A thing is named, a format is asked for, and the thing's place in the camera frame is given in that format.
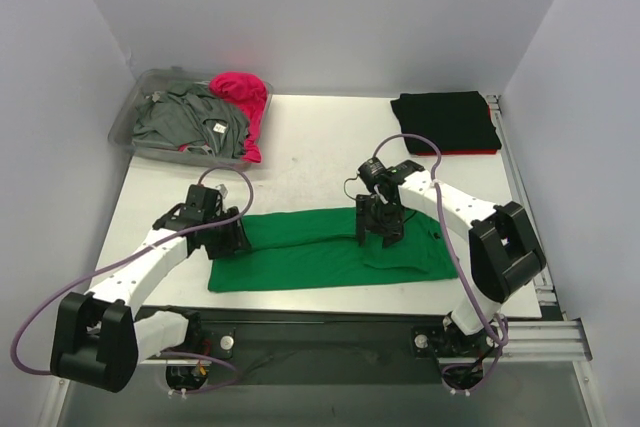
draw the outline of table top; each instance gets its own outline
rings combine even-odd
[[[255,189],[250,214],[353,206],[343,182],[371,157],[386,137],[400,132],[388,98],[274,95],[263,121],[261,164],[247,170]],[[401,139],[380,153],[385,165],[409,158]],[[412,157],[427,168],[433,158]],[[201,167],[134,157],[131,161],[98,267],[120,260],[144,240],[151,224],[184,201]],[[438,178],[474,197],[496,203],[512,199],[502,156],[446,156]],[[227,207],[240,209],[247,188],[233,172],[212,173],[209,186],[224,183]],[[351,195],[365,193],[359,182],[347,184]],[[469,272],[466,240],[452,233],[454,247]],[[445,315],[464,291],[460,281],[336,287],[270,292],[213,293],[207,290],[211,262],[203,249],[177,266],[148,297],[145,305],[200,308],[326,311],[349,313]],[[92,285],[101,277],[94,279]],[[503,307],[510,317],[540,317],[533,283],[520,289]]]

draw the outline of pink fabric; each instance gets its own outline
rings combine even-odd
[[[253,74],[227,72],[215,77],[209,83],[209,90],[222,100],[237,106],[249,118],[249,136],[244,142],[246,153],[243,160],[260,163],[262,155],[256,145],[260,137],[260,123],[267,104],[267,88]]]

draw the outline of folded green cloth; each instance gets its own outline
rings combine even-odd
[[[405,224],[404,239],[355,238],[355,209],[321,209],[244,217],[253,249],[214,262],[213,292],[309,289],[453,279],[440,224],[424,214]]]

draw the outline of white wall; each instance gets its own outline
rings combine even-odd
[[[125,171],[107,132],[133,77],[92,0],[0,0],[0,424],[34,425],[48,380],[9,362],[52,289],[92,270]],[[54,310],[22,357],[48,368]]]
[[[612,426],[640,418],[639,86],[639,0],[555,0],[501,102]]]
[[[95,0],[134,73],[246,69],[286,93],[502,92],[552,0]]]

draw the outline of gray cloth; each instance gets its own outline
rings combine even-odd
[[[136,110],[132,142],[138,147],[178,150],[183,145],[208,145],[216,157],[233,159],[245,153],[249,119],[206,85],[172,82],[166,92],[148,96]]]

